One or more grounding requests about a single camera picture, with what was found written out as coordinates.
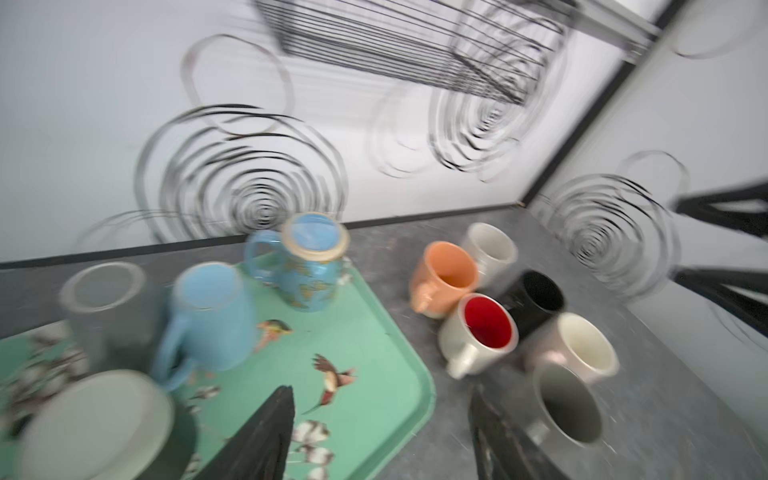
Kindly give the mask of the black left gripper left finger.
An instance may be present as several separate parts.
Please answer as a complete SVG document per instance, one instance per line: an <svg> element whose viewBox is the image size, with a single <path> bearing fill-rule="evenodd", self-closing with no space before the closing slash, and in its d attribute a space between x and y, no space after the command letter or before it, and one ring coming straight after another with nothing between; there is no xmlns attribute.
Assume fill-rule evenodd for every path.
<svg viewBox="0 0 768 480"><path fill-rule="evenodd" d="M293 388L280 386L195 479L282 479L294 417Z"/></svg>

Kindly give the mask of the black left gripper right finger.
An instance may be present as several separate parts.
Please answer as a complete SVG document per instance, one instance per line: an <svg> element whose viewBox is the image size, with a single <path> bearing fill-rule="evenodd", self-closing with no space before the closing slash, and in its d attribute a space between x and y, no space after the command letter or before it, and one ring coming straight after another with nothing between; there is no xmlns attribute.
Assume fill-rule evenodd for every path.
<svg viewBox="0 0 768 480"><path fill-rule="evenodd" d="M565 480L567 476L504 414L484 386L475 386L468 418L480 480Z"/></svg>

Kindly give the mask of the white mug red inside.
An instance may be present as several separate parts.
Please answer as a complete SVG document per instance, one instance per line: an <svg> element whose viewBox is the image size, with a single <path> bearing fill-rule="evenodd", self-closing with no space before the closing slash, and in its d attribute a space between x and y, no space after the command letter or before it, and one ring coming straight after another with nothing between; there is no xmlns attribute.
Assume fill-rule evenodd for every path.
<svg viewBox="0 0 768 480"><path fill-rule="evenodd" d="M517 324L493 298L465 295L438 332L446 372L454 379L477 375L516 349Z"/></svg>

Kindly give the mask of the pale pink mug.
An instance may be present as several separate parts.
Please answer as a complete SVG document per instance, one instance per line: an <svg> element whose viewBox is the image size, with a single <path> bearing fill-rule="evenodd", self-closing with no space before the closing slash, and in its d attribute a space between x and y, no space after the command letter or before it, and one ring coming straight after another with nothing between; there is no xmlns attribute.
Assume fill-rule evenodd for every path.
<svg viewBox="0 0 768 480"><path fill-rule="evenodd" d="M587 384L613 377L620 369L607 337L589 320L571 312L547 321L525 341L525 370L533 371L544 363L562 365Z"/></svg>

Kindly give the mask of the light blue mug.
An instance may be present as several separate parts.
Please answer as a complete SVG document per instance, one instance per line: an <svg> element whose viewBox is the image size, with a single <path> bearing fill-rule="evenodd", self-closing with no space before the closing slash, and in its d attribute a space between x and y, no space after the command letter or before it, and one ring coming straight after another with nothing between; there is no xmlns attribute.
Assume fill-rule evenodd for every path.
<svg viewBox="0 0 768 480"><path fill-rule="evenodd" d="M253 352L255 310L239 270L206 262L184 270L170 294L169 322L151 367L151 377L174 391L201 369L230 370Z"/></svg>

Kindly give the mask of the black mug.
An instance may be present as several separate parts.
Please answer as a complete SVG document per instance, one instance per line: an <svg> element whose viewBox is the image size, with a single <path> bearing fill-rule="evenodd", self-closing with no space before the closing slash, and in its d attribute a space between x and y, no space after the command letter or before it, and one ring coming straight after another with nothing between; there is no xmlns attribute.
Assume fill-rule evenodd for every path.
<svg viewBox="0 0 768 480"><path fill-rule="evenodd" d="M566 299L548 276L525 270L500 295L498 302L514 320L521 340L562 312Z"/></svg>

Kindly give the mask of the peach mug grey base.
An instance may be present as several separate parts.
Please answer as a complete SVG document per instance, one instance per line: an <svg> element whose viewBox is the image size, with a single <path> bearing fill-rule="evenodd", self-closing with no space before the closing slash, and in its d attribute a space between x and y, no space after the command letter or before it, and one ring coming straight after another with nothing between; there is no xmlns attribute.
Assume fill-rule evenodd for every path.
<svg viewBox="0 0 768 480"><path fill-rule="evenodd" d="M444 319L460 299L474 291L479 273L464 249L435 241L424 250L409 285L411 309L432 319Z"/></svg>

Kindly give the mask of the beige mug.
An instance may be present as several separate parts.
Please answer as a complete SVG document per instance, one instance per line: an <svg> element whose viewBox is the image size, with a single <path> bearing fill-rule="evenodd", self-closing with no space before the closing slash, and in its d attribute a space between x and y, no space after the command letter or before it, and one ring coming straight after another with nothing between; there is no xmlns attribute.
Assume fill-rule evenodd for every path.
<svg viewBox="0 0 768 480"><path fill-rule="evenodd" d="M519 256L516 244L503 231L482 222L468 227L460 246L477 267L478 290L488 287Z"/></svg>

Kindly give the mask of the grey tall cup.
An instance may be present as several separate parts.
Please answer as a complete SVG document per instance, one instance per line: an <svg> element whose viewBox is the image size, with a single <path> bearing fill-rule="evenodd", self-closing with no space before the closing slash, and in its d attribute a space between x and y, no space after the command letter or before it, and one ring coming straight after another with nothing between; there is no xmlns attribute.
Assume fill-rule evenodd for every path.
<svg viewBox="0 0 768 480"><path fill-rule="evenodd" d="M140 266L107 262L81 270L64 283L58 303L92 372L149 372L166 325L166 296Z"/></svg>

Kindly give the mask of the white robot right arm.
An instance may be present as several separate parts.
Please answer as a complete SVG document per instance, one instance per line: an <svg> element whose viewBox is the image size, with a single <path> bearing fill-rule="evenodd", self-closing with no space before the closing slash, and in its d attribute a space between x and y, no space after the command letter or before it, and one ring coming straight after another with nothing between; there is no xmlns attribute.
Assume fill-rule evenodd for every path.
<svg viewBox="0 0 768 480"><path fill-rule="evenodd" d="M690 266L672 282L733 318L737 328L767 336L767 180L687 194L674 212L703 225Z"/></svg>

